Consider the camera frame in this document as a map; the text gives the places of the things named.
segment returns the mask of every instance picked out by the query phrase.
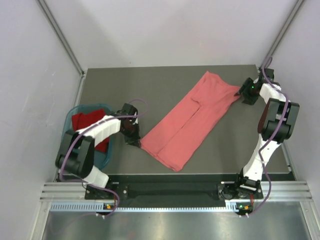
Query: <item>metal plate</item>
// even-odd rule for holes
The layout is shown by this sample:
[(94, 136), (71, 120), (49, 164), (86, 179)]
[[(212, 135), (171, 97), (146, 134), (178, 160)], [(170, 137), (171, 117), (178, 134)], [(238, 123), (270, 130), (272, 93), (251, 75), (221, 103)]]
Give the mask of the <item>metal plate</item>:
[[(59, 231), (80, 212), (50, 212)], [(270, 202), (250, 218), (233, 212), (119, 212), (103, 220), (85, 216), (43, 240), (311, 240), (299, 202)]]

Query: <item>white wall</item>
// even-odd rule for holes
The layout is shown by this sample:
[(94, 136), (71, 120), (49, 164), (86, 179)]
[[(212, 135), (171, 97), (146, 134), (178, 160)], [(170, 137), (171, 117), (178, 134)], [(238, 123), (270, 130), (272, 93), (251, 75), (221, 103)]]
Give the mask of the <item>white wall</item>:
[(35, 0), (0, 1), (0, 239), (28, 237), (79, 74)]
[(306, 1), (276, 51), (275, 79), (300, 111), (287, 145), (320, 213), (320, 1)]
[(83, 68), (261, 64), (292, 0), (46, 0)]

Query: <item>red cloth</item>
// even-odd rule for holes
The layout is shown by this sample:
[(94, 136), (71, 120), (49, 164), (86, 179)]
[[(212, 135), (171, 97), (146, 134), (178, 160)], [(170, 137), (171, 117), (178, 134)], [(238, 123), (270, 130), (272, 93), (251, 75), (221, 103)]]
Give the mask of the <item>red cloth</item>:
[(193, 89), (142, 140), (141, 148), (180, 171), (239, 96), (238, 86), (206, 72)]
[[(71, 118), (73, 130), (77, 131), (79, 129), (84, 129), (94, 124), (98, 120), (102, 119), (106, 115), (103, 109), (98, 109), (88, 114), (78, 113), (73, 115)], [(109, 138), (106, 138), (100, 142), (94, 149), (100, 152), (107, 152), (109, 144)]]

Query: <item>gray table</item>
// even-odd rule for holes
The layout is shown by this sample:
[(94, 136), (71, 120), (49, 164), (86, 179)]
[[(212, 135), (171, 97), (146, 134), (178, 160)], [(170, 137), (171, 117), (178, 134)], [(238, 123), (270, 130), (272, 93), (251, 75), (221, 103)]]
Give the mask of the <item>gray table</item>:
[[(256, 78), (254, 65), (174, 66), (89, 69), (80, 104), (109, 104), (114, 110), (131, 99), (142, 98), (149, 111), (139, 119), (140, 135), (146, 135), (210, 71), (227, 83), (240, 86), (248, 77)], [(140, 113), (145, 106), (134, 103)], [(116, 134), (108, 174), (228, 174), (238, 173), (250, 159), (257, 145), (257, 125), (265, 104), (259, 99), (254, 106), (235, 102), (184, 168), (175, 173), (142, 149), (126, 145)], [(270, 173), (288, 173), (279, 148), (267, 166)]]

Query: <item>teal basket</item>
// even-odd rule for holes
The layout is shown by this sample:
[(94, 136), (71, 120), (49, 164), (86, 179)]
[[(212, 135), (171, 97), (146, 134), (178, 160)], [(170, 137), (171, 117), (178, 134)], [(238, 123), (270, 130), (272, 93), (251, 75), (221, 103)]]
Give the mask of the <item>teal basket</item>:
[[(72, 116), (83, 113), (83, 114), (89, 114), (95, 110), (103, 109), (105, 114), (108, 115), (112, 112), (112, 109), (107, 104), (90, 104), (90, 105), (79, 105), (74, 108), (72, 108), (68, 114), (66, 115), (64, 126), (63, 126), (63, 134), (65, 134), (66, 131), (72, 128)], [(100, 152), (100, 151), (94, 151), (94, 165), (98, 169), (103, 169), (105, 166), (107, 166), (111, 154), (112, 154), (112, 147), (114, 144), (115, 138), (114, 136), (109, 137), (109, 144), (106, 152)]]

